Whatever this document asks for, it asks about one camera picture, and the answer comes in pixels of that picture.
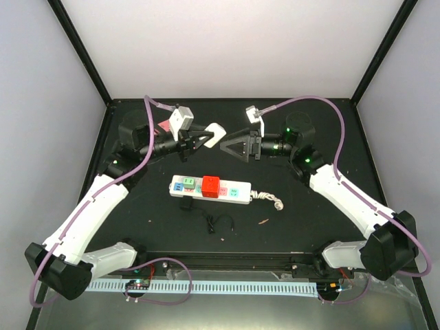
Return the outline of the pink triangular socket adapter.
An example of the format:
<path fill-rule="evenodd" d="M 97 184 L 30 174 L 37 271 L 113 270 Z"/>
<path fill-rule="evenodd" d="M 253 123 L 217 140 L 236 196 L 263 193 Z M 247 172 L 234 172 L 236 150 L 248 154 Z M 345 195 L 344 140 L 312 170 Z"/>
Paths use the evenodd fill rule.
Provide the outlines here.
<path fill-rule="evenodd" d="M 165 120 L 155 124 L 155 134 L 161 135 L 170 131 L 169 120 Z"/>

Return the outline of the white power strip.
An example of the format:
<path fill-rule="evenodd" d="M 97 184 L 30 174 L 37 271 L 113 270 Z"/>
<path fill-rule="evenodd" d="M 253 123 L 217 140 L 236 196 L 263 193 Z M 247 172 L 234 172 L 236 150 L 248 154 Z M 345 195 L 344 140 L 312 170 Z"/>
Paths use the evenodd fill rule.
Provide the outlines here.
<path fill-rule="evenodd" d="M 251 189 L 249 182 L 224 180 L 215 176 L 174 175 L 169 184 L 172 197 L 243 205 L 251 202 Z"/>

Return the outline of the white plug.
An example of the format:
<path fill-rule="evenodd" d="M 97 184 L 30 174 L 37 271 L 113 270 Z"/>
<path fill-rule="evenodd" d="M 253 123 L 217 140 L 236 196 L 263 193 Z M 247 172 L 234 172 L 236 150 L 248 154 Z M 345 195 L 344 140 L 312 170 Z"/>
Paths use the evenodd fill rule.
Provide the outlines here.
<path fill-rule="evenodd" d="M 203 145 L 206 148 L 211 149 L 214 147 L 223 137 L 226 136 L 226 130 L 218 123 L 212 122 L 210 123 L 204 131 L 213 133 L 213 136 L 205 142 Z"/>

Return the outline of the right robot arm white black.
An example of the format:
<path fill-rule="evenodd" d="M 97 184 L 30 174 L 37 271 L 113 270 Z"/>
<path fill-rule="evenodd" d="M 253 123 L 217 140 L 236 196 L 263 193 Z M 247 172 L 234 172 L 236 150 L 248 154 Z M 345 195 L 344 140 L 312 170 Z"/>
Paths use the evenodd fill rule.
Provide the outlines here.
<path fill-rule="evenodd" d="M 281 133 L 244 129 L 228 135 L 220 149 L 243 162 L 286 157 L 292 176 L 330 201 L 361 232 L 361 241 L 324 245 L 312 261 L 317 275 L 328 277 L 338 268 L 351 267 L 386 281 L 418 255 L 415 219 L 375 201 L 326 162 L 314 148 L 315 133 L 309 116 L 296 111 L 286 117 Z"/>

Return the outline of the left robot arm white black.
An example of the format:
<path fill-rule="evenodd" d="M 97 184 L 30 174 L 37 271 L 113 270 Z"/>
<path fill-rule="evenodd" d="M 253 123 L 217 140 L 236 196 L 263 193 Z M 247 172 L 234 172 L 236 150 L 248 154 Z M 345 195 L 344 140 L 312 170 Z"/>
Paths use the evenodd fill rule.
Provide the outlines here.
<path fill-rule="evenodd" d="M 94 252 L 86 252 L 86 247 L 113 209 L 143 178 L 151 158 L 176 153 L 185 162 L 201 146 L 211 148 L 225 134 L 217 123 L 207 127 L 193 124 L 187 107 L 172 112 L 167 129 L 154 123 L 151 111 L 128 112 L 119 124 L 112 153 L 89 191 L 55 233 L 25 250 L 36 279 L 73 300 L 91 281 L 114 271 L 127 269 L 141 274 L 148 264 L 146 249 L 132 239 Z"/>

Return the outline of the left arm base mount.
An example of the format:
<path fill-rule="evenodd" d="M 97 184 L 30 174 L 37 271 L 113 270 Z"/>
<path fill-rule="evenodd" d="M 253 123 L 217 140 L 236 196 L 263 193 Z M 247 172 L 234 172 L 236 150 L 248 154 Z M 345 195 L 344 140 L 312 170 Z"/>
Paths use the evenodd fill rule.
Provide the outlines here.
<path fill-rule="evenodd" d="M 155 268 L 157 264 L 161 265 L 162 263 L 168 263 L 168 257 L 153 258 L 128 268 L 117 269 L 113 271 L 112 274 L 121 276 L 146 276 L 151 273 L 151 268 Z"/>

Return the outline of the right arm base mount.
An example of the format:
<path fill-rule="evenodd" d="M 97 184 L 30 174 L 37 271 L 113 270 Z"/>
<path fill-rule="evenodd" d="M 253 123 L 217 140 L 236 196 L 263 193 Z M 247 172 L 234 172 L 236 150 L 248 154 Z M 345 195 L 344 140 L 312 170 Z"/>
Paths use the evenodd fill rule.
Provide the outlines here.
<path fill-rule="evenodd" d="M 293 275 L 304 275 L 307 278 L 325 280 L 340 279 L 347 276 L 354 279 L 354 271 L 348 268 L 332 268 L 324 260 L 322 253 L 326 245 L 312 252 L 292 252 L 289 257 L 289 268 Z"/>

